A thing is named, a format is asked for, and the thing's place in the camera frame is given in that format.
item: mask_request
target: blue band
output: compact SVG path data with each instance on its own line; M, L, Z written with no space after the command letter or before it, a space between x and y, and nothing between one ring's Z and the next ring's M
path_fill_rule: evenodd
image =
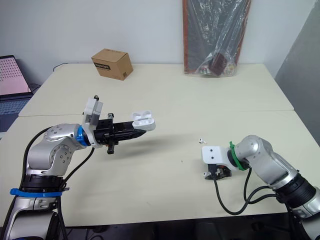
M84 130L82 126L78 128L78 136L75 137L75 140L77 140L83 146L86 146L86 147L88 146L88 144L86 144L86 141L85 141Z
M10 190L11 195L16 195L24 198L53 198L59 197L62 195L62 191L56 192L25 192L20 191L18 188L12 188Z

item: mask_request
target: cardboard box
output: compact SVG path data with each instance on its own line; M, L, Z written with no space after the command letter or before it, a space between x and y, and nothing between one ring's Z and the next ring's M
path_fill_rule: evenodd
M125 78L133 71L127 52L105 48L91 59L98 70L98 73L103 77L125 80Z

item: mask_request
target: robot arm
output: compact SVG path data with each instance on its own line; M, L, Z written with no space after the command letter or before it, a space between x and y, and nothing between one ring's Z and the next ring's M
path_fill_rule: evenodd
M285 203L293 215L301 219L311 239L320 238L320 190L313 187L285 159L273 151L271 144L255 135L246 136L229 148L204 146L202 159L217 165L213 178L231 176L230 171L245 170L249 166L276 193L277 200Z
M53 210L58 198L67 190L63 185L73 153L92 146L108 146L113 154L119 141L140 137L155 129L151 113L138 121L113 123L114 115L99 120L102 102L98 96L89 98L83 112L82 125L59 124L49 128L41 142L27 155L27 163L20 188L13 188L15 195L6 216L0 239L38 237L54 240L59 232L59 219Z

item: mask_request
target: tabletop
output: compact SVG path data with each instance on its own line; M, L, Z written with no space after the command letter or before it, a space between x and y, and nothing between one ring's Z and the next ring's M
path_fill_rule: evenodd
M129 114L114 116L114 122ZM67 226L109 225L151 221L229 216L219 205L211 180L203 178L207 166L201 159L199 138L208 145L228 146L247 135L269 141L275 152L300 170L311 184L320 186L314 169L320 148L297 114L292 111L208 111L204 116L154 115L156 128L143 136L120 142L115 154L99 148L68 181L62 195L62 212ZM82 115L22 116L0 141L0 223L3 223L19 186L25 147L40 130L60 123L81 123ZM67 174L88 154L90 147L76 151ZM232 211L243 203L247 172L234 172L218 181L225 205ZM264 183L255 175L248 193ZM243 215L285 212L275 199L249 205Z
M121 81L100 76L93 64L61 65L19 116L82 114L94 95L104 103L103 113L114 114L293 110L263 64L240 64L235 76L222 78L184 74L183 69L180 64L135 64Z

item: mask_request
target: plastic bag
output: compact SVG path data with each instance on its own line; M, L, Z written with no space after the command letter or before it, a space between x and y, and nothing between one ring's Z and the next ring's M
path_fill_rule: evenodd
M183 0L184 72L232 76L251 0Z

